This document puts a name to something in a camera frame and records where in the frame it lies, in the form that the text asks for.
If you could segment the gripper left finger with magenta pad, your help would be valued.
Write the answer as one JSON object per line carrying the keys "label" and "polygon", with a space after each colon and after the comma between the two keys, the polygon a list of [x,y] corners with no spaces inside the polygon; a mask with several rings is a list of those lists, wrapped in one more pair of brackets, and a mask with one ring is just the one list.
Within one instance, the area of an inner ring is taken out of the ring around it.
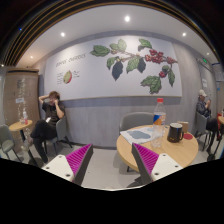
{"label": "gripper left finger with magenta pad", "polygon": [[81,185],[92,154],[93,145],[88,144],[66,156],[56,156],[43,167],[43,170],[77,185]]}

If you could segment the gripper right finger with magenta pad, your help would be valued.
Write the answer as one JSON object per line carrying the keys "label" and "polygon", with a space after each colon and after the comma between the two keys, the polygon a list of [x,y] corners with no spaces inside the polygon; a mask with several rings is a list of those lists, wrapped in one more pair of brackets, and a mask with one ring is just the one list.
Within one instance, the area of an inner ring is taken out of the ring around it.
{"label": "gripper right finger with magenta pad", "polygon": [[140,177],[136,181],[147,185],[182,169],[168,154],[157,154],[139,144],[132,144],[132,154],[137,163]]}

